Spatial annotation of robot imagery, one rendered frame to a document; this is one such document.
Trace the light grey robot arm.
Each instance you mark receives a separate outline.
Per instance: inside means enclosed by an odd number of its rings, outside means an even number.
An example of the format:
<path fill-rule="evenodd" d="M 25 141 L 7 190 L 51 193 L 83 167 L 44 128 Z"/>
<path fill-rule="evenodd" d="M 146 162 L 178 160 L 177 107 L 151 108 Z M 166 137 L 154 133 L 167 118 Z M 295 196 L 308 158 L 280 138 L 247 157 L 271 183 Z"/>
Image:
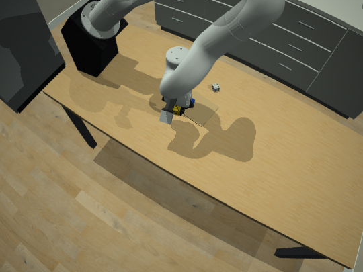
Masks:
<path fill-rule="evenodd" d="M 135 7 L 150 1 L 153 0 L 92 1 L 82 11 L 83 27 L 95 38 L 111 38 L 120 28 L 119 20 Z M 222 55 L 273 24 L 282 15 L 284 7 L 285 0 L 241 0 L 204 30 L 190 49 L 170 48 L 159 88 L 168 101 L 161 110 L 159 121 L 171 124 L 177 98 L 199 85 Z"/>

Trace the grey die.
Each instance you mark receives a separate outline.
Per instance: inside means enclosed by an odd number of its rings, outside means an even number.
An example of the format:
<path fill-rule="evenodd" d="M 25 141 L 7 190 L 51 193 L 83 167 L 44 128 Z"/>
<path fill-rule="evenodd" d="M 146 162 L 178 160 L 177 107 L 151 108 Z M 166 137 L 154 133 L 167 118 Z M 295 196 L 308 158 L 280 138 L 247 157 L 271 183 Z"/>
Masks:
<path fill-rule="evenodd" d="M 219 84 L 218 83 L 213 84 L 212 89 L 213 89 L 214 92 L 219 91 L 220 90 Z"/>

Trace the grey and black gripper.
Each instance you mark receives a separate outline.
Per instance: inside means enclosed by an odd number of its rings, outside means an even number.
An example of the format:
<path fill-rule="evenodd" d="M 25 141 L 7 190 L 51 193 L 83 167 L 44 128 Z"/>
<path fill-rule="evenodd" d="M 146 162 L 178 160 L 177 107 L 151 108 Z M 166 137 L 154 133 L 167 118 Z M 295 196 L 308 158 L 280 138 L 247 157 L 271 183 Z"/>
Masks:
<path fill-rule="evenodd" d="M 190 92 L 186 93 L 185 95 L 177 98 L 177 101 L 176 101 L 175 105 L 181 107 L 180 116 L 182 116 L 182 114 L 184 114 L 185 109 L 194 107 L 194 104 L 192 103 L 191 100 L 192 100 L 192 91 L 190 91 Z M 162 97 L 162 101 L 167 103 L 168 99 L 165 98 L 165 97 Z"/>

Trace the yellow die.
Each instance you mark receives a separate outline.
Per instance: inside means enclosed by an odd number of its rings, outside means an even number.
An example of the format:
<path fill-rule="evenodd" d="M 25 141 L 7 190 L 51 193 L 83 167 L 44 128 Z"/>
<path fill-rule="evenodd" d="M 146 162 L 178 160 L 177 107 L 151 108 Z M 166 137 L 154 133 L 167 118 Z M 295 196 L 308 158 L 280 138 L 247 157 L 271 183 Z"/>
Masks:
<path fill-rule="evenodd" d="M 181 107 L 180 107 L 180 106 L 176 106 L 176 105 L 175 105 L 175 107 L 174 107 L 174 109 L 173 109 L 174 114 L 175 114 L 175 115 L 179 115 L 179 116 L 180 116 L 180 109 L 181 109 Z"/>

